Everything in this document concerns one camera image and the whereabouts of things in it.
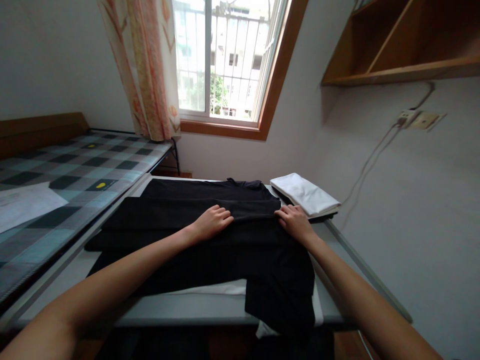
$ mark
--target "wall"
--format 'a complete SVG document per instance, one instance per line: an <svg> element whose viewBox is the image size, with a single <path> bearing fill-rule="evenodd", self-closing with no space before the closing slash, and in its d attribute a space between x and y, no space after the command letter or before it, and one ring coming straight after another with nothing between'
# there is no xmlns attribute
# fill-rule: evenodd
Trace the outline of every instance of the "wall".
<svg viewBox="0 0 480 360"><path fill-rule="evenodd" d="M21 4L90 126L133 131L96 1L22 0ZM336 92L322 93L318 84L352 7L352 0L308 3L267 141L184 133L178 142L182 170L197 178L264 181L297 171L333 104ZM21 87L26 83L22 78L17 82ZM21 94L12 97L24 103ZM49 110L66 111L53 105ZM18 109L8 111L16 114Z"/></svg>
<svg viewBox="0 0 480 360"><path fill-rule="evenodd" d="M63 74L17 1L0 3L0 120L77 111Z"/></svg>
<svg viewBox="0 0 480 360"><path fill-rule="evenodd" d="M445 359L480 359L480 77L437 81L421 107L448 113L401 131L334 223ZM377 143L425 83L344 90L304 174L343 201Z"/></svg>

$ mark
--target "electrical outlet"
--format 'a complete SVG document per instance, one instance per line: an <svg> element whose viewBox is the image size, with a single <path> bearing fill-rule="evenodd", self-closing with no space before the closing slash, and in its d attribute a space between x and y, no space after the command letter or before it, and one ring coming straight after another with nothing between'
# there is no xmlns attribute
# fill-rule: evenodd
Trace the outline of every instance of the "electrical outlet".
<svg viewBox="0 0 480 360"><path fill-rule="evenodd" d="M433 112L422 111L410 124L409 128L419 130L431 129L433 124L442 119L445 115L446 114L437 114Z"/></svg>
<svg viewBox="0 0 480 360"><path fill-rule="evenodd" d="M406 129L415 120L418 113L418 110L402 110L396 118L396 123L400 124L401 128Z"/></svg>

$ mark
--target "window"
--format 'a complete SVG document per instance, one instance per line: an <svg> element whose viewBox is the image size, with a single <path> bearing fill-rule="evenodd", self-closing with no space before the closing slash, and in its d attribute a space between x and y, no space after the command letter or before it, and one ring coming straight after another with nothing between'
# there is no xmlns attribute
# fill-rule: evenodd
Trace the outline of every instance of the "window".
<svg viewBox="0 0 480 360"><path fill-rule="evenodd" d="M182 129L240 125L265 137L307 0L172 2Z"/></svg>
<svg viewBox="0 0 480 360"><path fill-rule="evenodd" d="M239 55L238 54L230 54L230 60L228 61L228 64L232 66L234 64L234 56L235 56L235 66L238 66L239 64Z"/></svg>

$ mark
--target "floral curtain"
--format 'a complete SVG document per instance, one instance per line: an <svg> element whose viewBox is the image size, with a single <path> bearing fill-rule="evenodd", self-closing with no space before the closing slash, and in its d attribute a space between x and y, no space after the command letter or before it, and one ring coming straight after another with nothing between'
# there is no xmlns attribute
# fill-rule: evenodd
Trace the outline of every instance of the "floral curtain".
<svg viewBox="0 0 480 360"><path fill-rule="evenodd" d="M135 132L180 135L172 0L97 0Z"/></svg>

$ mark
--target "forearm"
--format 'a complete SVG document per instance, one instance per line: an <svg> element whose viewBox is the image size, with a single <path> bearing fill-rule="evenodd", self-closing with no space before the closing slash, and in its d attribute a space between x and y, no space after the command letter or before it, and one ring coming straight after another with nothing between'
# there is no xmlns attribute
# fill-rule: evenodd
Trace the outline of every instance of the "forearm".
<svg viewBox="0 0 480 360"><path fill-rule="evenodd" d="M43 312L81 329L130 296L156 269L192 243L184 228L114 262L52 301Z"/></svg>
<svg viewBox="0 0 480 360"><path fill-rule="evenodd" d="M194 241L190 229L184 228L82 280L48 304L0 359L42 359L44 355L70 359L79 333L88 323L123 302L156 269Z"/></svg>
<svg viewBox="0 0 480 360"><path fill-rule="evenodd" d="M305 246L382 359L441 359L428 342L323 240L311 236Z"/></svg>

